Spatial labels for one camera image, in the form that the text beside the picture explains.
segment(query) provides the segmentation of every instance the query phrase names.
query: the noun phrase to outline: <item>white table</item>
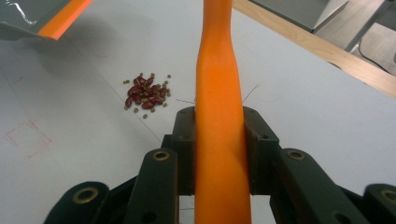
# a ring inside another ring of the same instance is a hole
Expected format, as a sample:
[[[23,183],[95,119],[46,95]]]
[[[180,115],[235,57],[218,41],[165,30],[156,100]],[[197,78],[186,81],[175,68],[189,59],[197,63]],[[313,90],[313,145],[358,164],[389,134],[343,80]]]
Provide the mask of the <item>white table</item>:
[[[96,0],[58,42],[0,41],[0,223],[42,223],[76,184],[112,189],[137,175],[194,100],[202,11],[201,1]],[[310,153],[357,193],[396,185],[395,99],[235,10],[233,45],[243,98],[256,87],[244,105],[282,147]],[[122,81],[140,72],[172,75],[169,106],[148,119],[123,109]],[[267,203],[253,197],[253,223],[274,223]],[[180,223],[192,215],[182,210]]]

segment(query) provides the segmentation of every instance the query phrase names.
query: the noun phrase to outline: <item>orange rod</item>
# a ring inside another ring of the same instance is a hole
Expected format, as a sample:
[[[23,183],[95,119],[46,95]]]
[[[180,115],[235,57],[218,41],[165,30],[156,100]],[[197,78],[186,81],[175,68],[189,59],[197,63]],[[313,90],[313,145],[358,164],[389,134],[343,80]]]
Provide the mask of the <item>orange rod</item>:
[[[204,0],[196,74],[195,223],[251,223],[232,0]]]
[[[41,28],[38,34],[58,40],[91,1],[92,0],[72,0]]]

